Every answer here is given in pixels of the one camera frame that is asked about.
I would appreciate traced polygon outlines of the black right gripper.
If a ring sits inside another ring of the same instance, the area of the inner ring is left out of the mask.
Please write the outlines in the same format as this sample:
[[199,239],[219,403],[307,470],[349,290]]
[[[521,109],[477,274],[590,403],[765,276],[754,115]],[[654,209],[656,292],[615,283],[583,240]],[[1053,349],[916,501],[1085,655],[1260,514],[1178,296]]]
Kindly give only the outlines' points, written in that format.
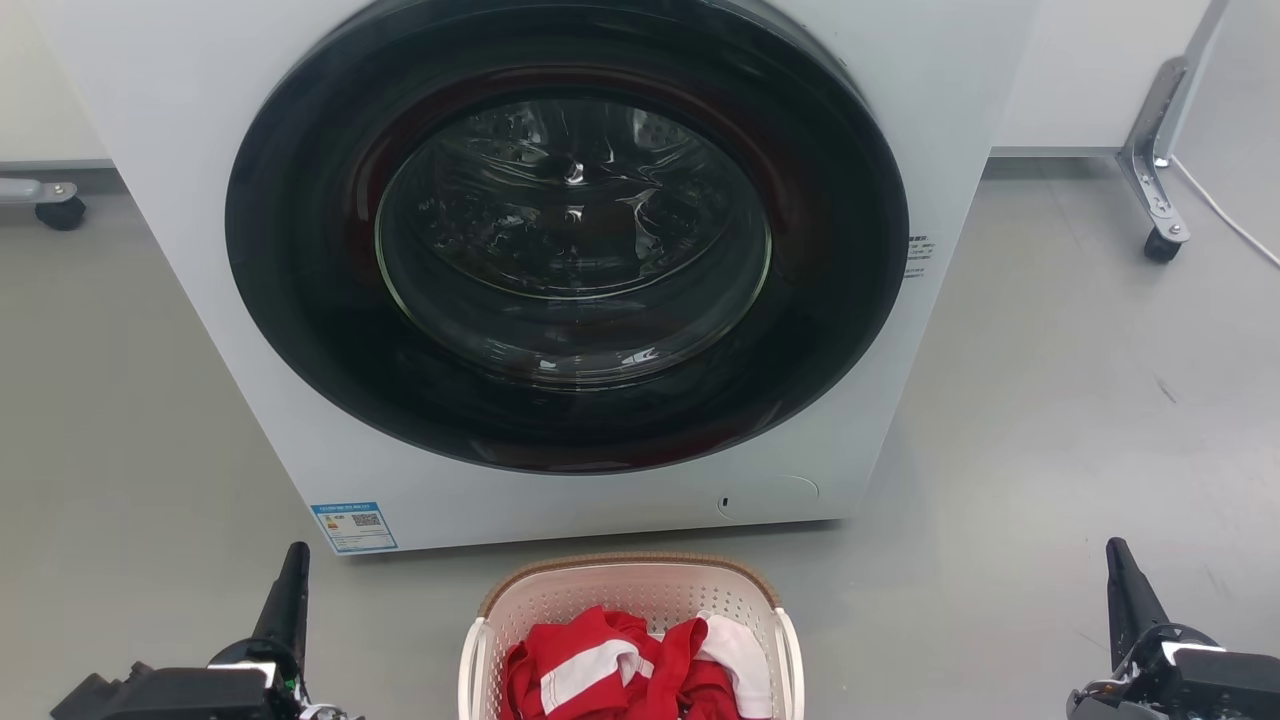
[[1279,660],[1169,624],[1128,542],[1105,546],[1114,674],[1071,691],[1066,719],[1277,719]]

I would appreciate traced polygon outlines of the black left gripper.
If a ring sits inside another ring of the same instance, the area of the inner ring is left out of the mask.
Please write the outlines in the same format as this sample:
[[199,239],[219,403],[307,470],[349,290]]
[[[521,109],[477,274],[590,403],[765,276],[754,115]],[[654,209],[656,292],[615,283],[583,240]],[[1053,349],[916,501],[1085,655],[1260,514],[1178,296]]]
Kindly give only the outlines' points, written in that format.
[[250,639],[220,651],[205,667],[154,669],[136,662],[128,678],[91,674],[51,711],[51,719],[349,719],[315,703],[305,689],[310,547],[294,542],[271,584]]

